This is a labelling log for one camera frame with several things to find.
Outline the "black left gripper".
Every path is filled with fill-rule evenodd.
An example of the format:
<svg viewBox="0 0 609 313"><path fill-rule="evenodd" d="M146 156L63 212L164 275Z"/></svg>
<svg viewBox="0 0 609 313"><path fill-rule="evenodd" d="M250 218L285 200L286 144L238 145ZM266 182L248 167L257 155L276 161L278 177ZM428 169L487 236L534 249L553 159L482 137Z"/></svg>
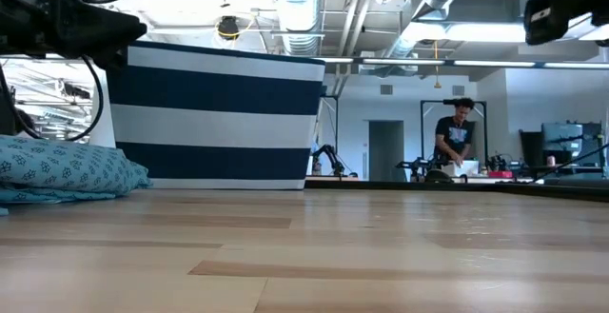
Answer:
<svg viewBox="0 0 609 313"><path fill-rule="evenodd" d="M61 0L61 48L57 43L51 5L57 0L0 0L0 55L61 53L87 56L99 68L127 63L127 47L147 33L138 17Z"/></svg>

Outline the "navy white striped fabric basket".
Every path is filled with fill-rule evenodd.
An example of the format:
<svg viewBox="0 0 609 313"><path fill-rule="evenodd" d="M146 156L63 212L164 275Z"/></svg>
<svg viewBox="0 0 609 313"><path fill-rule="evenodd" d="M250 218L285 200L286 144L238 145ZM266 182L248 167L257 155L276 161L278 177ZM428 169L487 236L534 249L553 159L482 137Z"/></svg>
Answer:
<svg viewBox="0 0 609 313"><path fill-rule="evenodd" d="M158 188L300 190L321 60L135 42L108 71L115 145Z"/></svg>

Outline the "blue patterned folded cloth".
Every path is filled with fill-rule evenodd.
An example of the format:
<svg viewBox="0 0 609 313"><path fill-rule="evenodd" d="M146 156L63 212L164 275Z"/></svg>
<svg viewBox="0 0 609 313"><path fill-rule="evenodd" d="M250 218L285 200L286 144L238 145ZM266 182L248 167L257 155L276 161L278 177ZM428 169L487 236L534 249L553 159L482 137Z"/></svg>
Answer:
<svg viewBox="0 0 609 313"><path fill-rule="evenodd" d="M151 186L117 148L0 135L0 204L115 199Z"/></svg>

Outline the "computer monitor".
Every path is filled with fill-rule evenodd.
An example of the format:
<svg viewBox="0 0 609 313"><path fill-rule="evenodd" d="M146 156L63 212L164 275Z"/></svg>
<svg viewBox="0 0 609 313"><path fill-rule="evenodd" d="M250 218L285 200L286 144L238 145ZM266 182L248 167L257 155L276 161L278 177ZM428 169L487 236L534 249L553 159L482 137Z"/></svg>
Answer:
<svg viewBox="0 0 609 313"><path fill-rule="evenodd" d="M543 123L541 125L542 151L546 161L555 165L572 163L576 166L599 166L596 152L579 161L576 158L601 147L603 132L601 123Z"/></svg>

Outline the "person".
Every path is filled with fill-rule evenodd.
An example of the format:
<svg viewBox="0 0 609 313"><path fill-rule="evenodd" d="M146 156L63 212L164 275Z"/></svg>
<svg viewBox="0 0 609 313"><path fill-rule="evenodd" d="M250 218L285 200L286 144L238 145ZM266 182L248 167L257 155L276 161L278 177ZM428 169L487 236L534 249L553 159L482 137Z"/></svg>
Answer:
<svg viewBox="0 0 609 313"><path fill-rule="evenodd" d="M467 116L474 108L470 98L460 98L454 102L455 112L452 116L441 118L436 124L434 161L440 165L453 162L461 166L471 148L474 125Z"/></svg>

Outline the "ceiling strip light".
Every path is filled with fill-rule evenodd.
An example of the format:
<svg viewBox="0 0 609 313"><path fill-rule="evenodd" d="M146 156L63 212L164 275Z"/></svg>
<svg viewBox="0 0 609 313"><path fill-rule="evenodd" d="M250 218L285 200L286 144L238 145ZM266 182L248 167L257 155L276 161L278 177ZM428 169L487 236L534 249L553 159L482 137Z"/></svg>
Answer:
<svg viewBox="0 0 609 313"><path fill-rule="evenodd" d="M373 66L441 66L446 60L442 59L389 59L389 58L362 58L361 64Z"/></svg>

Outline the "white box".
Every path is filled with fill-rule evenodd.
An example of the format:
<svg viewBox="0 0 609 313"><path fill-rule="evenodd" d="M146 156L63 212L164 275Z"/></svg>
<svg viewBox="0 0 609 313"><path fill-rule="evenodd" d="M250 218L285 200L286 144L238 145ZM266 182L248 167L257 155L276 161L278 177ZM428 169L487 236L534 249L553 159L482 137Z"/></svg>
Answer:
<svg viewBox="0 0 609 313"><path fill-rule="evenodd" d="M477 160L464 160L461 164L455 164L454 174L457 177L462 175L478 176L480 172L480 162Z"/></svg>

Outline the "dark grey door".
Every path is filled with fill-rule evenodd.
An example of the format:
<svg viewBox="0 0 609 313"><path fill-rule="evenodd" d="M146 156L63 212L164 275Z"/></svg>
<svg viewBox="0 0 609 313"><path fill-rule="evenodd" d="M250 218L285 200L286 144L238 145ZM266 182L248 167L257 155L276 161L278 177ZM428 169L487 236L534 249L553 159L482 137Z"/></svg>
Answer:
<svg viewBox="0 0 609 313"><path fill-rule="evenodd" d="M404 171L403 121L370 121L368 128L369 181L401 183Z"/></svg>

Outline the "black table frame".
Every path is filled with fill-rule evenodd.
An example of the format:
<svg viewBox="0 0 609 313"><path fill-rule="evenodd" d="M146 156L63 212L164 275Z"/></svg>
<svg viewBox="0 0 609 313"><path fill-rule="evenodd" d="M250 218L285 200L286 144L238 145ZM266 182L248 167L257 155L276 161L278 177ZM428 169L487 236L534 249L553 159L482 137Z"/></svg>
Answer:
<svg viewBox="0 0 609 313"><path fill-rule="evenodd" d="M337 190L398 190L398 191L461 191L504 193L544 198L597 202L609 204L609 188L525 185L515 183L496 184L432 184L432 183L391 183L360 181L306 180L305 189Z"/></svg>

